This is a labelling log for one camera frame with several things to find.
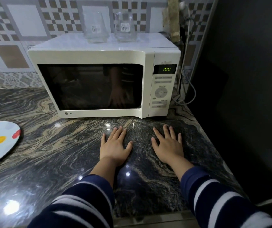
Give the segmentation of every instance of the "barcode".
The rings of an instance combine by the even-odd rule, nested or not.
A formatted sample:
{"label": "barcode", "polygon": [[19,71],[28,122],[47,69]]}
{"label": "barcode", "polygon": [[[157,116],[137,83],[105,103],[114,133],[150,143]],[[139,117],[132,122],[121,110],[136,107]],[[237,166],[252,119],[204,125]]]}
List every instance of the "barcode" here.
{"label": "barcode", "polygon": [[92,33],[101,33],[100,25],[92,25]]}
{"label": "barcode", "polygon": [[129,23],[120,23],[121,32],[130,32],[130,24]]}

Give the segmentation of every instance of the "black marble surface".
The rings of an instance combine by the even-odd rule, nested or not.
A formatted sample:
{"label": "black marble surface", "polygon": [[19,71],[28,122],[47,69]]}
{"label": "black marble surface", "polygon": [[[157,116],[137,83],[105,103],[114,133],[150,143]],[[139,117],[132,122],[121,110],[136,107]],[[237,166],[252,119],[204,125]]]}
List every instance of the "black marble surface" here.
{"label": "black marble surface", "polygon": [[[153,127],[161,131],[164,123],[182,133],[186,158],[244,194],[187,107],[171,106],[163,118],[62,119],[45,89],[0,89],[0,121],[15,122],[22,129],[16,146],[0,160],[0,227],[27,225],[55,197],[86,176],[99,160],[102,133],[108,135],[115,126],[127,128],[125,145],[134,141],[115,179],[116,217],[188,209],[174,172],[158,160],[151,147]],[[15,208],[11,209],[8,205],[13,201]]]}

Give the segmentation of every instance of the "hand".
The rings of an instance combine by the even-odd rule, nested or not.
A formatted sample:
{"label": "hand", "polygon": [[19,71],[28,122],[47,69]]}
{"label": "hand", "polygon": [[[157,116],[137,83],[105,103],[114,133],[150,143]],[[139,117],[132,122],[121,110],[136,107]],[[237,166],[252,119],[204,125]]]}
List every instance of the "hand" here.
{"label": "hand", "polygon": [[125,97],[125,91],[123,88],[121,88],[120,86],[113,87],[111,95],[110,95],[110,99],[109,99],[109,105],[113,103],[115,106],[122,108],[123,106],[125,106],[124,97]]}
{"label": "hand", "polygon": [[126,129],[122,130],[122,126],[117,129],[116,127],[111,132],[107,142],[105,142],[105,134],[102,135],[101,138],[101,146],[100,146],[100,157],[103,158],[111,158],[117,166],[121,166],[124,161],[129,156],[133,142],[130,141],[127,147],[124,149],[122,142],[126,135]]}
{"label": "hand", "polygon": [[176,136],[173,130],[173,127],[170,126],[170,134],[167,128],[167,125],[163,125],[163,132],[165,137],[163,137],[159,131],[154,127],[153,128],[157,138],[160,141],[159,146],[155,138],[151,138],[153,149],[157,155],[157,157],[166,164],[171,163],[171,161],[176,156],[184,157],[183,145],[181,142],[181,133],[178,134],[178,141],[176,141]]}

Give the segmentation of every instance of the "microwave door window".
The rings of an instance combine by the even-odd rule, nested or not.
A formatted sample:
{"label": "microwave door window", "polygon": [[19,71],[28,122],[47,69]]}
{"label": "microwave door window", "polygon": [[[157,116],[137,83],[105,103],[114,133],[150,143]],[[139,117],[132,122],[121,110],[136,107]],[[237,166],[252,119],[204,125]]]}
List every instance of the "microwave door window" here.
{"label": "microwave door window", "polygon": [[140,108],[143,66],[38,65],[60,110]]}

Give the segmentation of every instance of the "striped sleeve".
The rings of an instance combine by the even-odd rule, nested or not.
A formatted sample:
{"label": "striped sleeve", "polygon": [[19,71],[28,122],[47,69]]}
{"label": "striped sleeve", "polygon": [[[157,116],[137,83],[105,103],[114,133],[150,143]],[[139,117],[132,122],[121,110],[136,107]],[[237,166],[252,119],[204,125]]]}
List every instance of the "striped sleeve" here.
{"label": "striped sleeve", "polygon": [[186,171],[181,191],[201,228],[268,228],[272,218],[201,167]]}
{"label": "striped sleeve", "polygon": [[103,177],[88,175],[55,198],[28,228],[111,228],[114,204],[109,182]]}

